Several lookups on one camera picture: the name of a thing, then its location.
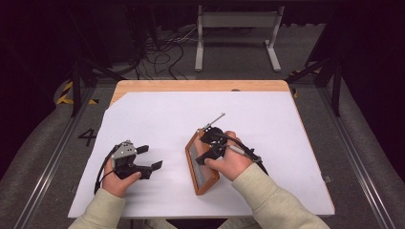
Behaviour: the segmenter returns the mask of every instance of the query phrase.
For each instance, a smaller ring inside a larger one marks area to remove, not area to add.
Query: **hand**
[[[104,166],[104,176],[111,171],[113,171],[113,161],[109,158]],[[140,172],[136,172],[125,179],[120,179],[116,173],[112,172],[102,180],[101,187],[110,194],[123,198],[128,187],[135,183],[140,178],[140,175]]]
[[[238,137],[236,137],[236,134],[234,132],[225,132],[225,134],[241,141]],[[239,146],[230,139],[226,142],[226,145],[234,145],[239,148]],[[238,177],[247,167],[249,167],[253,163],[250,158],[234,152],[229,147],[226,147],[223,159],[214,160],[211,158],[207,158],[204,162],[209,168],[217,170],[231,181],[236,179],[236,177]]]

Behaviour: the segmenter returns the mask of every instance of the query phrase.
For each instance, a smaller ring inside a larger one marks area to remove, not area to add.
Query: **table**
[[[127,80],[117,84],[69,217],[76,218],[83,213],[93,197],[93,180],[109,146],[126,136],[136,145],[150,145],[147,154],[136,158],[136,164],[163,160],[163,165],[149,180],[130,187],[124,218],[251,216],[245,200],[224,177],[203,196],[198,197],[194,192],[184,147],[197,128],[215,118],[219,110],[227,115],[216,123],[218,127],[235,130],[248,146],[254,146],[255,153],[262,157],[269,174],[280,186],[297,196],[312,213],[334,214],[328,189],[285,81]]]

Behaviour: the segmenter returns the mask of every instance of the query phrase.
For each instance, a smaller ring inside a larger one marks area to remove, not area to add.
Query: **gray carpet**
[[[172,72],[178,79],[184,78],[183,75],[189,79],[283,79],[291,71],[304,68],[303,65],[322,29],[322,26],[280,29],[275,45],[282,67],[280,73],[275,73],[271,69],[263,43],[268,34],[263,30],[252,30],[248,34],[230,30],[208,32],[204,40],[204,62],[200,73],[194,71],[196,43],[184,43],[183,57],[172,68]],[[166,64],[154,66],[144,61],[144,67],[138,68],[140,78],[171,79],[168,67],[181,56],[181,49],[175,47],[167,54],[170,61]],[[158,53],[151,54],[150,59],[158,55]],[[164,58],[163,55],[158,56],[157,60],[163,62]],[[127,73],[125,76],[138,77],[135,72]],[[301,81],[310,80],[311,77],[306,77]],[[332,178],[332,182],[327,185],[336,208],[336,215],[325,218],[324,221],[331,228],[380,228],[318,89],[308,84],[294,84],[293,87],[298,91],[295,103],[320,169],[325,176]],[[67,228],[72,223],[73,220],[68,219],[67,215],[75,197],[75,188],[94,144],[92,140],[90,145],[86,146],[87,139],[78,137],[89,129],[95,130],[96,135],[114,88],[114,84],[97,86],[92,98],[99,99],[99,103],[85,107],[52,182],[34,211],[29,228]],[[71,111],[72,105],[57,105],[56,110],[30,135],[4,175],[0,182],[0,228],[12,228],[18,221],[70,120]],[[397,228],[405,228],[405,219],[402,217],[405,209],[404,183],[384,156],[346,87],[342,88],[340,111],[341,119],[394,225]],[[118,228],[130,228],[130,225],[129,219],[122,219]],[[134,228],[139,228],[140,225],[141,221],[135,220]]]

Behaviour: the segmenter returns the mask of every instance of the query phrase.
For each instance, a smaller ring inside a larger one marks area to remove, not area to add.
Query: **person's right hand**
[[[241,141],[238,137],[236,137],[236,134],[234,132],[228,131],[225,132],[225,134]],[[239,146],[230,139],[226,142],[226,145],[234,145],[239,148]],[[214,160],[211,158],[207,158],[204,162],[209,168],[217,170],[231,181],[236,179],[236,177],[238,177],[247,167],[249,167],[253,163],[250,158],[234,152],[229,147],[226,147],[223,159]]]

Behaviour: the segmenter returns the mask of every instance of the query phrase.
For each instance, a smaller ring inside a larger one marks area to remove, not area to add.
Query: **white metal frame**
[[[196,55],[196,72],[203,70],[203,28],[218,28],[218,27],[254,27],[254,28],[271,28],[271,37],[265,40],[268,56],[270,57],[271,65],[275,72],[281,71],[276,52],[274,51],[274,43],[277,37],[277,32],[280,28],[281,19],[283,17],[284,7],[279,7],[277,11],[261,11],[261,12],[204,12],[203,7],[199,6],[198,17],[198,34],[199,41],[197,45]]]

